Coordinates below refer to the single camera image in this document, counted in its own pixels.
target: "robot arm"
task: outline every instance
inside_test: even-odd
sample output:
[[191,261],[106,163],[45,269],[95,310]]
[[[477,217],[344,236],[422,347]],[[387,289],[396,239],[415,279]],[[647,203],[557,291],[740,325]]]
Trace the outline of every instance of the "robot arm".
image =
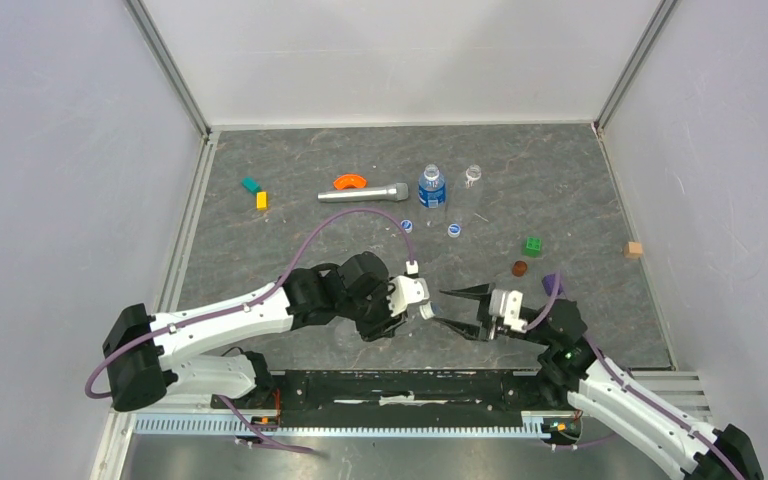
[[672,480],[763,479],[744,432],[733,425],[719,431],[641,386],[586,337],[575,302],[559,299],[532,310],[522,306],[521,292],[492,284],[443,293],[478,300],[479,324],[437,321],[470,340],[506,335],[546,345],[538,356],[543,397],[556,407],[569,405],[601,421]]
[[407,263],[405,275],[390,278],[384,263],[364,252],[343,265],[297,268],[280,288],[269,283],[204,307],[155,315],[146,314],[142,304],[128,307],[104,342],[105,357],[146,333],[169,333],[141,343],[108,365],[113,408],[136,410],[173,394],[239,398],[259,386],[270,392],[266,383],[271,377],[262,355],[201,354],[258,335],[326,325],[337,316],[354,320],[361,338],[373,341],[392,336],[407,307],[428,298],[416,262]]

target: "plastic bottle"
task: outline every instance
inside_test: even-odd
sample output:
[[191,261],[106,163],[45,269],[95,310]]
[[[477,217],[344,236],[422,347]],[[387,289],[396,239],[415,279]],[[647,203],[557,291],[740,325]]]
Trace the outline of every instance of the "plastic bottle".
[[470,165],[452,186],[449,201],[446,202],[448,223],[464,228],[472,221],[481,203],[484,182],[481,181],[481,167]]
[[442,223],[445,217],[446,179],[437,165],[429,164],[419,176],[419,203],[426,226]]

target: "orange curved toy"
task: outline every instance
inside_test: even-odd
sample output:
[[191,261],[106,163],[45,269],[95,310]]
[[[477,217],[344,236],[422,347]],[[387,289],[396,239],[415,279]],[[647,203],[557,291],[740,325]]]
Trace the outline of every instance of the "orange curved toy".
[[363,188],[366,186],[366,179],[355,173],[347,173],[337,177],[334,180],[334,188],[337,190],[345,190],[347,188]]

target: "microphone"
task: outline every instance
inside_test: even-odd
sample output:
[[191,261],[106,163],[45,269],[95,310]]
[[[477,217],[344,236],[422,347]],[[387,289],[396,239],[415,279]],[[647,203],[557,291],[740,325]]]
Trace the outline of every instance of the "microphone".
[[401,202],[409,196],[407,183],[394,183],[383,187],[347,188],[332,190],[316,195],[322,203],[367,202],[373,200],[389,200]]

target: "bottle cap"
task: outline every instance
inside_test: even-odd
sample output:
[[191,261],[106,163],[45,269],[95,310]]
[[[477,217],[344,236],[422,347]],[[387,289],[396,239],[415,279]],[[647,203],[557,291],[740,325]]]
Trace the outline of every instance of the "bottle cap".
[[477,182],[481,179],[481,167],[478,165],[470,165],[469,168],[466,169],[466,181],[469,185],[472,185],[473,183]]
[[434,305],[431,302],[420,305],[419,314],[424,320],[430,320],[437,316],[437,312],[434,311]]
[[434,181],[440,178],[440,169],[437,168],[437,165],[434,165],[433,163],[429,163],[427,167],[425,167],[425,172],[423,172],[423,175],[425,175],[425,178]]

